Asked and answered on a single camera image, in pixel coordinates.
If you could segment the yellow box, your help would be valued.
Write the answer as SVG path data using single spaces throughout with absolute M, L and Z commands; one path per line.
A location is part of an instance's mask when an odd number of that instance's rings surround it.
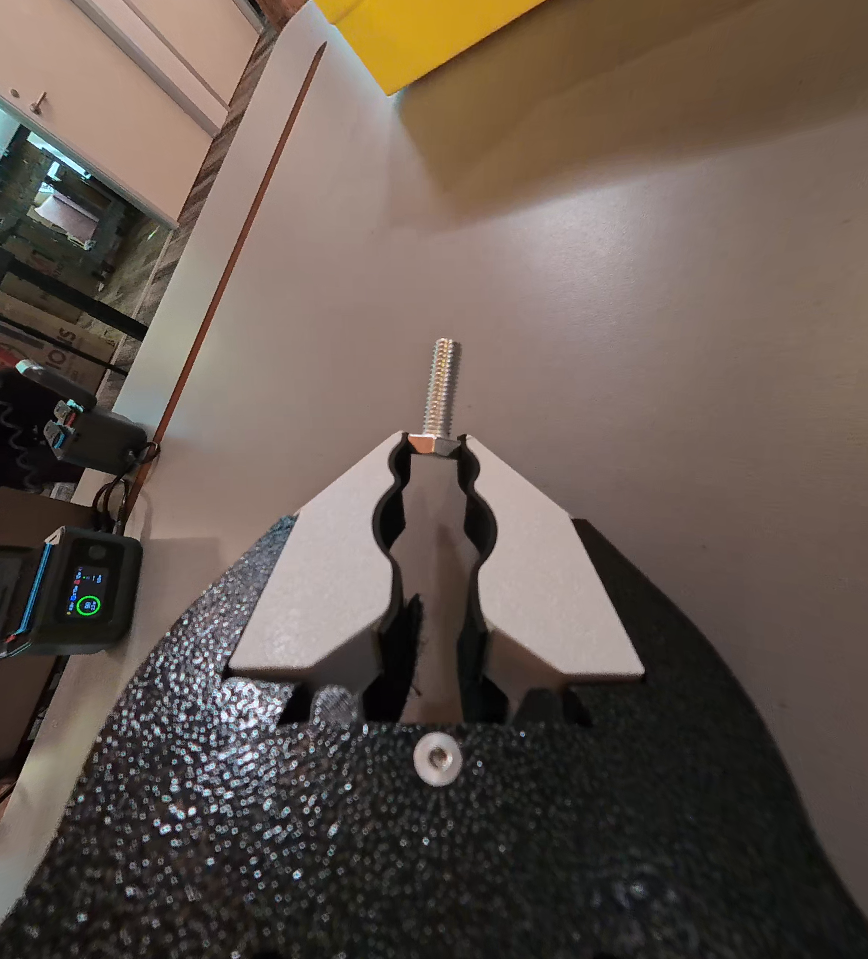
M 539 1 L 318 1 L 386 95 L 512 24 Z

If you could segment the printed cardboard box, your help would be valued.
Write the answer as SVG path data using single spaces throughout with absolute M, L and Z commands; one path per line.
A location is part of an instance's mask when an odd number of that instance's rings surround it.
M 0 292 L 0 363 L 12 356 L 61 373 L 81 386 L 96 388 L 106 372 L 127 376 L 115 364 L 116 342 Z

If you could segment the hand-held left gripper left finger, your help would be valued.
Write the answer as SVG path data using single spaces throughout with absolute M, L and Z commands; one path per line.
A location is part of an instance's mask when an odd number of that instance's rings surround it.
M 412 452 L 396 433 L 307 502 L 228 668 L 236 677 L 361 694 L 404 605 L 391 548 L 404 532 Z

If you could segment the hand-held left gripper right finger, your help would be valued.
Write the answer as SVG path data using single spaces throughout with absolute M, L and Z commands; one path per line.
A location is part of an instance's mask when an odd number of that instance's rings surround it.
M 570 515 L 480 440 L 473 493 L 496 532 L 477 571 L 488 633 L 485 673 L 507 696 L 599 681 L 639 681 L 645 668 Z

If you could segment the silver hex bolt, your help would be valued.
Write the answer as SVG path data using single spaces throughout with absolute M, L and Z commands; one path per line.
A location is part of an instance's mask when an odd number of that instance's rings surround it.
M 418 433 L 407 438 L 414 455 L 448 459 L 460 447 L 460 441 L 453 436 L 453 413 L 461 355 L 459 342 L 435 342 L 423 425 Z

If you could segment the white cabinet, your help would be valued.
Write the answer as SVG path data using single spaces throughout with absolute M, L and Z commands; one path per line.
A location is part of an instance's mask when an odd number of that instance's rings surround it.
M 240 1 L 0 1 L 0 109 L 176 225 L 262 27 Z

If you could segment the black power bank with display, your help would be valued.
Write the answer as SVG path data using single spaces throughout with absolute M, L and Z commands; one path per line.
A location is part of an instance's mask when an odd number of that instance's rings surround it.
M 62 526 L 43 545 L 0 545 L 0 661 L 88 655 L 130 630 L 142 546 Z

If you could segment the black charger adapter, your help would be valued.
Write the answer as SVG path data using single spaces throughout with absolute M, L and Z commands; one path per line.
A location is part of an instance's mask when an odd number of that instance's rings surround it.
M 133 469 L 149 443 L 138 424 L 73 400 L 55 406 L 43 436 L 58 462 L 113 476 Z

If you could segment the thin brown strip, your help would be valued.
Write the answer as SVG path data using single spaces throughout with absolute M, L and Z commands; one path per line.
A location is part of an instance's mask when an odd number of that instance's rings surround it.
M 195 337 L 191 343 L 190 349 L 188 351 L 188 355 L 181 367 L 176 384 L 166 401 L 162 418 L 159 421 L 159 424 L 157 425 L 153 433 L 152 443 L 156 447 L 160 446 L 160 444 L 164 440 L 168 425 L 176 410 L 178 401 L 180 400 L 181 394 L 187 383 L 191 369 L 196 362 L 200 349 L 208 334 L 208 330 L 211 327 L 212 320 L 217 312 L 218 307 L 220 306 L 220 303 L 229 285 L 229 282 L 234 273 L 234 270 L 236 269 L 237 259 L 243 249 L 243 246 L 245 245 L 247 241 L 247 238 L 250 234 L 253 224 L 258 216 L 258 213 L 260 211 L 260 206 L 263 202 L 268 186 L 270 185 L 271 179 L 277 168 L 278 162 L 284 152 L 284 148 L 286 146 L 287 140 L 293 130 L 293 127 L 296 124 L 298 115 L 300 114 L 300 111 L 302 109 L 306 96 L 308 94 L 310 85 L 313 81 L 313 78 L 316 74 L 318 66 L 320 65 L 320 62 L 325 54 L 327 47 L 328 47 L 327 42 L 322 43 L 316 50 L 315 54 L 313 55 L 312 61 L 310 63 L 310 66 L 308 66 L 308 71 L 302 82 L 298 95 L 287 115 L 282 133 L 277 141 L 275 150 L 273 151 L 272 156 L 265 168 L 264 174 L 261 177 L 260 185 L 258 187 L 256 195 L 252 200 L 252 203 L 247 211 L 245 220 L 237 234 L 232 252 L 219 278 L 215 292 L 214 294 L 212 294 L 212 299 L 209 303 L 208 309 L 205 312 L 205 316 L 202 319 L 200 326 L 198 327 L 198 330 L 195 334 Z

